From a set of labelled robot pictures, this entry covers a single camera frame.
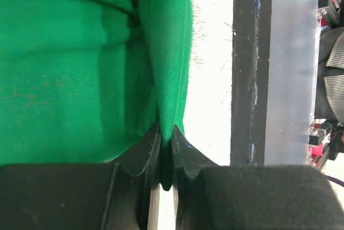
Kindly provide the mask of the green t shirt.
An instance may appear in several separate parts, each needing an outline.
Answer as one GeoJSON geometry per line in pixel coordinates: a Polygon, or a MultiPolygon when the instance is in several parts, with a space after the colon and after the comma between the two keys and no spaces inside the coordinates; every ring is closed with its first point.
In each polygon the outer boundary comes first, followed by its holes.
{"type": "Polygon", "coordinates": [[[1,0],[1,164],[102,162],[182,125],[191,0],[1,0]]]}

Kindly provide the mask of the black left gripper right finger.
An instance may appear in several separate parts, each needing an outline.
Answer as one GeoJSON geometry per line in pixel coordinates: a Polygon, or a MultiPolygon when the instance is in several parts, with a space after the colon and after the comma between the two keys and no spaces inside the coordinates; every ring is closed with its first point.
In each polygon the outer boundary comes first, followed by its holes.
{"type": "Polygon", "coordinates": [[[205,229],[209,210],[202,171],[218,167],[193,146],[175,125],[171,136],[176,229],[205,229]]]}

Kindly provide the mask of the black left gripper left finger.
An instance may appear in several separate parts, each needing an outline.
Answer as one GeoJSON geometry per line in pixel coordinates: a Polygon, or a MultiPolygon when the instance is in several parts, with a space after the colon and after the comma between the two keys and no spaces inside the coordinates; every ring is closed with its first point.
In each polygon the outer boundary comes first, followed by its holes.
{"type": "Polygon", "coordinates": [[[160,143],[160,125],[155,122],[141,140],[110,162],[101,229],[157,229],[160,143]]]}

